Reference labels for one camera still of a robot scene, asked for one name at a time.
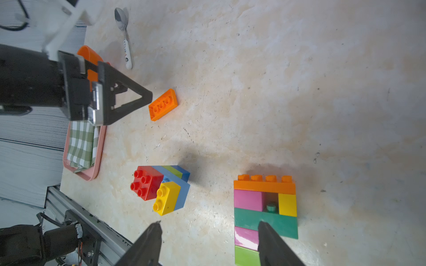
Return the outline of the lime green lego brick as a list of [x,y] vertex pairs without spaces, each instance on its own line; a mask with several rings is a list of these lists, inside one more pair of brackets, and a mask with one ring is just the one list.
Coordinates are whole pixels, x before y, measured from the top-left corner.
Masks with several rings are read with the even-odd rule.
[[240,246],[235,246],[235,265],[261,266],[259,252]]

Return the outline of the yellow notched lego brick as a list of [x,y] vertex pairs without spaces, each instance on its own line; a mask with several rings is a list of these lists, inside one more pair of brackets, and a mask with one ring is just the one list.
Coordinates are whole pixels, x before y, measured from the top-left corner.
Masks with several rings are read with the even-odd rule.
[[279,194],[278,212],[283,216],[297,217],[296,195]]

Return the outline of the red lego brick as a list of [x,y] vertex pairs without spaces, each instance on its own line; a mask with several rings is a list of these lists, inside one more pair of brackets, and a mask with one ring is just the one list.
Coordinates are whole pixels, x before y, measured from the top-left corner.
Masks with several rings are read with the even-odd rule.
[[138,166],[133,176],[130,189],[144,201],[156,199],[164,175],[151,166]]

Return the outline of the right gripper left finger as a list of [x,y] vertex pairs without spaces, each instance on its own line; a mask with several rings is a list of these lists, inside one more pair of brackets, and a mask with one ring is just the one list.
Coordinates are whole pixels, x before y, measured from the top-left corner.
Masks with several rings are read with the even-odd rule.
[[160,221],[152,223],[117,261],[115,266],[160,266],[162,234]]

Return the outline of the magenta lego brick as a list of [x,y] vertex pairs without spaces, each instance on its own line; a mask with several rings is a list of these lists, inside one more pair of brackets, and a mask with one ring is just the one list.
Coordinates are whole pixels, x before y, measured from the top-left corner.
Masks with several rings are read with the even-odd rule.
[[250,250],[258,251],[258,231],[235,227],[235,245]]

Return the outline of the pink lego brick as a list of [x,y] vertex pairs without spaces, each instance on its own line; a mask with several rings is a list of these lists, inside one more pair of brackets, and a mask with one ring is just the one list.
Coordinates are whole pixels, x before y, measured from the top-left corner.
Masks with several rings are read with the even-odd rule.
[[258,191],[234,190],[234,207],[262,212],[266,207],[266,194]]

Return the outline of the small blue lego brick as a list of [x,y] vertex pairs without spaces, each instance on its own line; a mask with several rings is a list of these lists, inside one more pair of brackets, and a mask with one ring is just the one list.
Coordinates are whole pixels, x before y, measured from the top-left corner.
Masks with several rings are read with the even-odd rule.
[[188,182],[190,177],[190,172],[186,171],[185,169],[183,169],[182,167],[178,165],[173,165],[172,169],[175,176],[181,178],[185,182]]

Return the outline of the dark green lego brick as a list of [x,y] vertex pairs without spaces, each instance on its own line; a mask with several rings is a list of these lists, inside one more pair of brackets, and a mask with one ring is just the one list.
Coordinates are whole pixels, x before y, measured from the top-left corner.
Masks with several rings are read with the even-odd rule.
[[260,222],[266,222],[278,233],[279,236],[298,239],[297,217],[235,207],[234,219],[236,227],[257,231]]

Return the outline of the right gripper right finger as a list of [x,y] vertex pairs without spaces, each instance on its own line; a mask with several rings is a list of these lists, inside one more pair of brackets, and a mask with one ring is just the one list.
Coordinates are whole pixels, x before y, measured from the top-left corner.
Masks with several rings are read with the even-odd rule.
[[305,266],[269,223],[259,223],[258,237],[258,252],[262,266]]

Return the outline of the long blue lego brick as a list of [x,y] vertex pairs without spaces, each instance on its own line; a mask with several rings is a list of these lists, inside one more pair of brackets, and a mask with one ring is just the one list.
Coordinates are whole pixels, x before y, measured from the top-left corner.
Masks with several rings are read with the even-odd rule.
[[177,176],[166,170],[163,166],[153,166],[153,168],[163,175],[162,183],[172,181],[180,186],[180,194],[177,199],[175,211],[183,208],[185,205],[188,191],[190,189],[190,184],[178,178]]

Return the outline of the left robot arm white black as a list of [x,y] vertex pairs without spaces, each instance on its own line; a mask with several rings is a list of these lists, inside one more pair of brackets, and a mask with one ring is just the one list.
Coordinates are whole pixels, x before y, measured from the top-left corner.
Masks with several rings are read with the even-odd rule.
[[59,191],[68,123],[112,125],[152,102],[153,94],[106,62],[75,54],[58,58],[1,45],[1,264],[102,261],[97,222]]

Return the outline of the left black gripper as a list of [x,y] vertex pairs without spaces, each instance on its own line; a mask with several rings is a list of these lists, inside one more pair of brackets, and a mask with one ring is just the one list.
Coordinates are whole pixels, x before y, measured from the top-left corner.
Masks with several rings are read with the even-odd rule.
[[98,66],[80,55],[58,51],[58,69],[63,75],[61,111],[70,121],[94,122],[95,103],[88,71],[98,71],[97,125],[112,125],[149,105],[153,93],[107,63]]

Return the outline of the orange long lego brick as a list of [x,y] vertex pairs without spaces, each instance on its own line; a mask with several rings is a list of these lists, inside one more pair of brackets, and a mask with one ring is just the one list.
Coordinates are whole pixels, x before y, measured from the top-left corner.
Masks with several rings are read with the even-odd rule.
[[149,105],[151,121],[157,121],[179,105],[174,89],[169,89]]

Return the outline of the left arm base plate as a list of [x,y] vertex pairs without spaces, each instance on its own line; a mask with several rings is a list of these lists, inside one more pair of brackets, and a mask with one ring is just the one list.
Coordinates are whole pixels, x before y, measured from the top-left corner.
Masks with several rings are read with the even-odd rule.
[[79,251],[82,261],[87,266],[97,266],[100,255],[101,236],[82,218],[71,210],[65,212],[65,221],[71,221],[81,225]]

